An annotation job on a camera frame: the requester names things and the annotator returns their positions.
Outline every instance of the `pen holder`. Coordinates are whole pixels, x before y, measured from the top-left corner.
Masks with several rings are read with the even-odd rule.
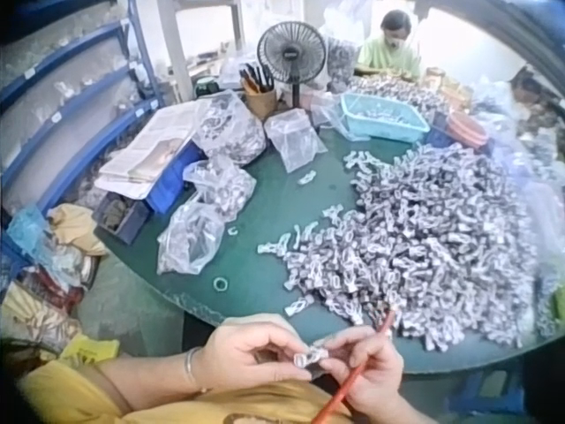
[[[261,121],[264,121],[276,110],[276,90],[271,90],[268,93],[259,93],[258,95],[247,93],[245,98],[247,99],[247,108]]]

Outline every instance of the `floor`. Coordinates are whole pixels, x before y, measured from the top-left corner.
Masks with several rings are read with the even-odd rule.
[[[87,335],[99,340],[117,338],[121,352],[132,356],[162,356],[182,350],[183,311],[113,255],[102,260],[77,316]],[[445,399],[463,379],[464,375],[409,377],[401,392],[421,412],[441,423],[530,422],[512,416],[462,418],[446,413]]]

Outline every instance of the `red pencil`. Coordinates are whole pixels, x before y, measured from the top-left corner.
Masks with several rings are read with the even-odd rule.
[[[395,309],[390,308],[387,313],[387,317],[385,321],[382,323],[382,326],[378,330],[379,333],[386,333],[390,326],[395,321]],[[353,371],[351,371],[349,377],[343,382],[342,387],[334,394],[334,396],[326,403],[321,411],[316,415],[316,417],[312,420],[312,424],[322,424],[331,414],[339,404],[345,399],[347,394],[349,393],[351,386],[355,382],[355,379],[359,377],[363,371],[365,371],[365,367],[367,366],[366,362],[363,362],[361,365],[356,367]]]

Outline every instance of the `face mask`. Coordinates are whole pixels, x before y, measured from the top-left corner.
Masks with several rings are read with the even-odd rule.
[[[398,38],[387,38],[386,41],[388,46],[394,50],[400,49],[406,42],[405,40],[400,40]]]

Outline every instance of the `green ring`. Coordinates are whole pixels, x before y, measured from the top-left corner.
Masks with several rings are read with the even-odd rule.
[[[229,284],[228,280],[226,280],[222,276],[218,276],[214,279],[214,290],[217,292],[225,292],[228,290]]]

